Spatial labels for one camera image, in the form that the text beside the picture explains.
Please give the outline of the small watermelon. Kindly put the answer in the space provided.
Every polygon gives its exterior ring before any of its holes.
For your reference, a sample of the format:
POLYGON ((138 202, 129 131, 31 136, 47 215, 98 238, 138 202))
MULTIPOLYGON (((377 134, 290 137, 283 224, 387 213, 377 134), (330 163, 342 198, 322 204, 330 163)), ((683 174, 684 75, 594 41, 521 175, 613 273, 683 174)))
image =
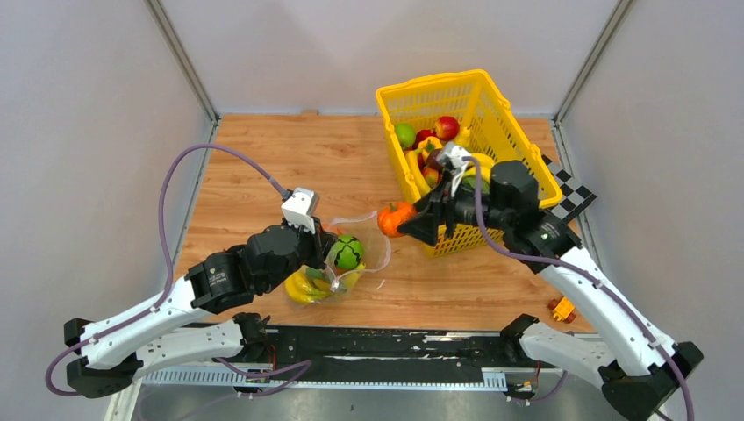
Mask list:
POLYGON ((364 247, 353 235, 341 234, 331 249, 330 258, 333 265, 340 270, 356 269, 363 258, 364 247))

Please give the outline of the clear zip top bag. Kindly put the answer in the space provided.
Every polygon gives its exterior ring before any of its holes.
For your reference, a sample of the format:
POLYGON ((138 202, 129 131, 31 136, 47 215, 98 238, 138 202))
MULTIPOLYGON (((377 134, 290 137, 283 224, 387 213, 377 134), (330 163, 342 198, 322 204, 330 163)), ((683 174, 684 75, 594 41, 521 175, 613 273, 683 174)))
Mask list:
POLYGON ((378 212, 335 218, 326 227, 338 235, 325 258, 324 269, 301 267, 284 283, 284 292, 296 306, 338 302, 347 298, 358 281, 390 263, 390 239, 377 224, 378 212))

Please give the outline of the small orange pumpkin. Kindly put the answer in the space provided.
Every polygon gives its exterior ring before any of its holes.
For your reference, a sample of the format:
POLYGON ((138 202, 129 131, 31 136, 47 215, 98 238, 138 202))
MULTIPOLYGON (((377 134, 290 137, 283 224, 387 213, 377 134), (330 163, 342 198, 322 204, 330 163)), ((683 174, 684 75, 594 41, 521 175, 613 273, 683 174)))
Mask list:
POLYGON ((377 226, 381 233, 388 238, 401 237, 402 233, 398 231, 398 227, 416 214, 417 211, 411 203, 389 203, 377 212, 377 226))

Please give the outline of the yellow banana bunch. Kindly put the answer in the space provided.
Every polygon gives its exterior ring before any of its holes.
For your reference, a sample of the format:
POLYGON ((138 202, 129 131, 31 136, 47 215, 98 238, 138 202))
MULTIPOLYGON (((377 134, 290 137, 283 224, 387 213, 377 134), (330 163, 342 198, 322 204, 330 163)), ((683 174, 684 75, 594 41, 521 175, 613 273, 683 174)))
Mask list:
POLYGON ((366 270, 360 263, 353 270, 341 270, 333 274, 330 268, 319 270, 302 267, 283 286, 289 298, 299 305, 321 304, 346 298, 366 270))

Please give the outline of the yellow bell pepper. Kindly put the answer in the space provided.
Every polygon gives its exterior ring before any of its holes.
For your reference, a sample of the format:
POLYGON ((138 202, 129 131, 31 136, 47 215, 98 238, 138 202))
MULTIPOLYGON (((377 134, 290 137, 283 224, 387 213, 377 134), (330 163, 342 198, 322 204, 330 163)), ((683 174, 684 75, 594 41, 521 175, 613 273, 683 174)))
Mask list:
POLYGON ((424 160, 426 160, 432 152, 440 150, 442 147, 443 145, 439 138, 428 136, 418 144, 416 151, 424 160))

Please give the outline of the yellow plastic basket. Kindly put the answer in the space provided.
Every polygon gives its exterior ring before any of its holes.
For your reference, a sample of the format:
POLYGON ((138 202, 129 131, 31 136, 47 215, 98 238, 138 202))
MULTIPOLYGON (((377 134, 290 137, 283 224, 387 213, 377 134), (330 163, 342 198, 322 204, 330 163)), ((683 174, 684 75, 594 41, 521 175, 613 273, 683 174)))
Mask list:
POLYGON ((398 144, 394 125, 410 124, 417 130, 431 128, 441 116, 456 118, 471 131, 471 153, 483 153, 496 163, 521 161, 539 184, 540 208, 550 209, 562 199, 554 176, 542 159, 540 149, 531 141, 513 116, 509 101, 503 97, 487 72, 474 69, 459 73, 427 75, 408 82, 381 87, 376 101, 383 117, 391 165, 408 203, 422 196, 413 181, 405 159, 408 151, 398 144))

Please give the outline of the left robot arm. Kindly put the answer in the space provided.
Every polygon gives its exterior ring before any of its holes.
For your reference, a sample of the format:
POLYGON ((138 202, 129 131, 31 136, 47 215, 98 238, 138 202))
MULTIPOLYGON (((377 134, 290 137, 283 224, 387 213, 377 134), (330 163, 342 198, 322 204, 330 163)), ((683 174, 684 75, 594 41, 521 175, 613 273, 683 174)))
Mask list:
POLYGON ((251 303, 279 287, 302 267, 323 269, 335 232, 271 225, 244 245, 209 255, 154 296, 117 316, 64 325, 76 358, 66 366, 74 395, 109 396, 154 371, 200 359, 239 357, 257 362, 268 353, 267 319, 238 313, 198 327, 204 318, 251 303))

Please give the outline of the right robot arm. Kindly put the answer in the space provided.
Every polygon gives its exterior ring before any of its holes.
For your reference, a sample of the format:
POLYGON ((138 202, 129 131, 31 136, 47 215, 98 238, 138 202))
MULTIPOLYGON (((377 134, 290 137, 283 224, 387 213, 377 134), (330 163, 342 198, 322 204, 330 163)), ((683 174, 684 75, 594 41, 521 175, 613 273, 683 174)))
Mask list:
POLYGON ((703 359, 692 342, 677 342, 645 318, 619 292, 574 231, 538 204, 538 183, 520 161, 498 163, 488 183, 459 190, 457 179, 478 169, 467 158, 447 166, 441 182, 419 199, 400 234, 429 246, 441 226, 472 225, 482 235, 503 233, 497 253, 518 260, 556 287, 601 337, 591 344, 522 315, 504 329, 501 354, 513 366, 546 362, 598 388, 611 407, 628 420, 646 420, 676 392, 686 417, 695 410, 688 377, 703 359))

